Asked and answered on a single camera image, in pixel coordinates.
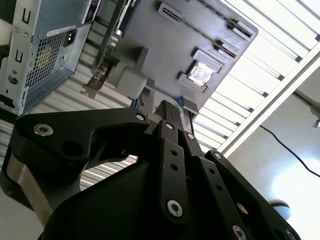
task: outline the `white wall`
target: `white wall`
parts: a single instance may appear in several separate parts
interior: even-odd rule
[[[320,69],[299,90],[320,102]],[[312,128],[316,119],[290,96],[262,125],[320,174],[320,128]],[[290,205],[289,222],[304,240],[319,239],[320,178],[269,133],[258,128],[228,159],[268,201],[280,199]]]
[[[43,231],[36,214],[0,188],[0,239],[37,240]]]

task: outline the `black mechanical arm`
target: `black mechanical arm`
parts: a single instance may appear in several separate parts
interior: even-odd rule
[[[80,190],[82,171],[128,155],[137,163]],[[20,118],[0,184],[36,212],[42,240],[300,240],[223,155],[204,155],[165,101],[148,116],[123,108]]]

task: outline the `computer power supply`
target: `computer power supply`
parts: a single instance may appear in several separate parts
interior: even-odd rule
[[[1,0],[0,109],[30,110],[75,71],[101,0]]]

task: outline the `bolt head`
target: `bolt head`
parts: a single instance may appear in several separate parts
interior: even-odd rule
[[[295,236],[288,229],[286,229],[285,232],[291,240],[296,240]]]
[[[17,34],[21,33],[20,29],[17,28],[17,27],[14,28],[14,31],[15,31]]]
[[[174,216],[175,218],[181,218],[183,215],[183,210],[181,205],[175,201],[175,200],[170,200],[166,204],[167,210],[169,213]]]
[[[140,113],[137,113],[135,116],[136,116],[137,119],[139,119],[141,121],[146,120],[145,116],[141,115]]]
[[[167,126],[169,129],[174,129],[174,126],[172,126],[170,123],[167,123],[166,126]]]
[[[47,124],[37,124],[33,127],[33,132],[41,137],[49,137],[54,134],[54,129]]]
[[[238,240],[247,240],[245,232],[239,226],[233,225],[232,230]]]
[[[214,158],[217,159],[217,160],[221,160],[222,159],[222,157],[216,152],[213,155],[214,155]]]
[[[190,138],[191,140],[195,140],[195,137],[191,134],[191,133],[188,133],[188,138]]]

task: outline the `white label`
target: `white label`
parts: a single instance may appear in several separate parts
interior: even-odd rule
[[[46,34],[46,36],[47,36],[47,37],[51,37],[51,36],[54,36],[54,35],[57,35],[57,34],[62,34],[62,33],[71,31],[71,30],[73,30],[73,29],[76,29],[76,25],[67,26],[67,27],[60,28],[60,29],[53,30],[53,31],[48,31],[48,33]]]

